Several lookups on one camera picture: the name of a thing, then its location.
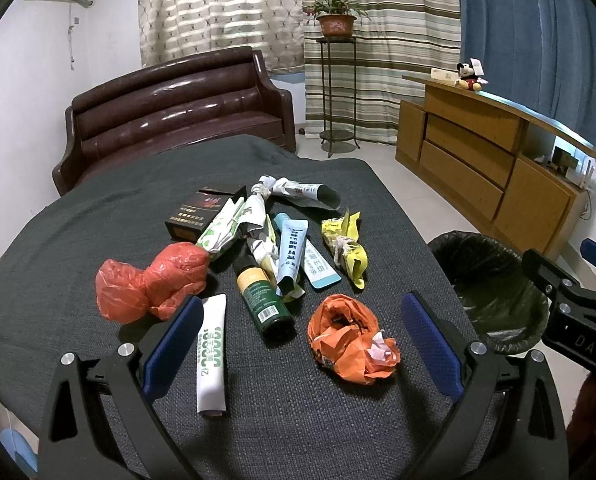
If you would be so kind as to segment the small blue white sachet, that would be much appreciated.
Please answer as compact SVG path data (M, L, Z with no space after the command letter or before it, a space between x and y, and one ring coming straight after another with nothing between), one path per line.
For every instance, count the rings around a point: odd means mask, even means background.
M311 240L304 242L304 261L302 262L307 280L316 290L327 288L341 281L340 275L314 247Z

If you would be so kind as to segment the striped curtain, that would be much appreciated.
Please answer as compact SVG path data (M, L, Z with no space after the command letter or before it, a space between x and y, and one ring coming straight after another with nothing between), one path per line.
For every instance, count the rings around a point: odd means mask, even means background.
M304 0L304 4L314 0ZM358 138L393 144L403 100L424 96L413 77L435 68L452 70L461 54L461 14L458 0L351 0L363 6L367 18L354 23L358 48ZM318 22L304 28L306 123L315 138L323 128ZM342 99L342 121L351 119L351 49L335 46L336 88Z

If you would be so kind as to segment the white green paper wrapper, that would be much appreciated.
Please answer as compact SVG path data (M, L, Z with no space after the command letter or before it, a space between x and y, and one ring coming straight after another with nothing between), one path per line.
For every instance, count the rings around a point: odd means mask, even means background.
M217 259L236 240L263 229L266 222L266 203L261 195L252 193L247 198L226 204L204 229L196 245L208 252L211 260Z

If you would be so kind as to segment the orange plastic bag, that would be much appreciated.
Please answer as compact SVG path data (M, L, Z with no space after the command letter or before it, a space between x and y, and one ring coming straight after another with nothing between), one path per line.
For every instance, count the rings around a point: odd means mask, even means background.
M390 377L401 362L396 341L384 336L377 316L343 294L320 303L308 323L307 337L316 362L356 385Z

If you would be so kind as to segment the black lined trash bin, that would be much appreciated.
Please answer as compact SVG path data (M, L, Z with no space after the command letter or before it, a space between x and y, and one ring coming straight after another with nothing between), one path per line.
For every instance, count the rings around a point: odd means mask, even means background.
M480 233L451 231L428 243L488 348L514 356L533 348L548 322L548 298L522 272L522 257Z

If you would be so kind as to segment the green yellow bottle black cap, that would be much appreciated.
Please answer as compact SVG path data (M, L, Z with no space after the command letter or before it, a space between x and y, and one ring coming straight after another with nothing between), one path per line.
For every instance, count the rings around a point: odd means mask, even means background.
M280 344L292 336L294 318L256 260L251 255L238 256L233 269L238 290L261 337L268 344Z

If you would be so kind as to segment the white green tube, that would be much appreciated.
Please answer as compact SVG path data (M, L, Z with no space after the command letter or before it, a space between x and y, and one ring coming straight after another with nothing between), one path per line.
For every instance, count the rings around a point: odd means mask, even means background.
M202 302L204 322L196 338L196 405L197 413L202 416L218 417L226 413L224 323L227 304L225 294Z

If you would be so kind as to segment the dark grey tablecloth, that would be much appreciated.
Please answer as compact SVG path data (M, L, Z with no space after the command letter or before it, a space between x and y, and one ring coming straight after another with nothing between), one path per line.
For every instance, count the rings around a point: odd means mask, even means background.
M156 413L206 479L400 478L451 405L412 344L401 301L418 292L464 337L473 337L473 327L420 233L365 162L302 159L254 136L178 148L102 172L27 223L0 259L0 400L38 430L64 353L101 358L147 330L146 322L121 326L100 316L94 278L102 263L147 266L169 244L164 220L196 190L251 185L264 174L325 184L340 195L343 211L360 214L368 270L356 296L396 341L400 365L371 386L348 384L319 367L307 338L323 299L314 289L292 307L295 337L266 346L237 289L238 249L232 248L212 264L206 288L228 297L228 411L199 415L196 358L189 354Z

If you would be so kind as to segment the light blue tube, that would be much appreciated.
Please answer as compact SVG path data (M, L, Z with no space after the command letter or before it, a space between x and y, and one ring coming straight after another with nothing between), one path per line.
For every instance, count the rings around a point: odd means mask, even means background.
M283 297L288 296L296 287L300 266L304 261L308 222L289 218L279 212L273 219L281 232L280 258L276 277L277 288Z

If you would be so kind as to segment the beige patterned curtain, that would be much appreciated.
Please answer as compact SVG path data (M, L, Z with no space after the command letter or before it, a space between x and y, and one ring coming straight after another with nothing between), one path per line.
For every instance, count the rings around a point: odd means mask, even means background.
M138 0L142 65L248 46L272 74L304 69L302 0Z

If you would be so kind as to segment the black cigarette box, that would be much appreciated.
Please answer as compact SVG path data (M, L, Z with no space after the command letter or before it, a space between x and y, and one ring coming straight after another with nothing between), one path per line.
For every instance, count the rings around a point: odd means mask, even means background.
M245 195L245 185L206 184L184 200L164 225L172 240L196 243L228 200L235 203Z

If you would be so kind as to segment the wooden sideboard cabinet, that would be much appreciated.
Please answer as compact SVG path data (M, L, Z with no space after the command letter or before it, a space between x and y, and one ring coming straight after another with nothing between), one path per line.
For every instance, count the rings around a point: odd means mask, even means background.
M596 146L555 119L489 92L429 76L424 101L400 105L396 159L473 226L507 246L555 259L590 202L548 166L562 140L596 159Z

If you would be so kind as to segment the white paper roll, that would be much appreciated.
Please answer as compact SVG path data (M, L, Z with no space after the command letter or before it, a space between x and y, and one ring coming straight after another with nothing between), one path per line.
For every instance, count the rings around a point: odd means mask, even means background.
M265 200L271 196L281 197L298 207L337 210L341 204L339 194L325 184L305 184L286 177L261 176L251 187L251 192Z

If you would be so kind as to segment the yellow wrapper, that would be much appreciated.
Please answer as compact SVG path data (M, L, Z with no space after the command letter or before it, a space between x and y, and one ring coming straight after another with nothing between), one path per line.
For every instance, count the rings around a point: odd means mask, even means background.
M360 211L352 214L347 210L340 218L323 220L321 233L335 266L345 271L355 289L363 290L368 254L359 242L360 220Z

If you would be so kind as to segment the red plastic bag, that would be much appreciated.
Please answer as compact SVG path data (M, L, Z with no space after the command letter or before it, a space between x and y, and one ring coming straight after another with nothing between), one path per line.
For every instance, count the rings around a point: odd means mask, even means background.
M98 312L121 324L147 313L167 321L186 296L206 288L209 263L208 252L189 242L168 245L144 270L107 259L95 277Z

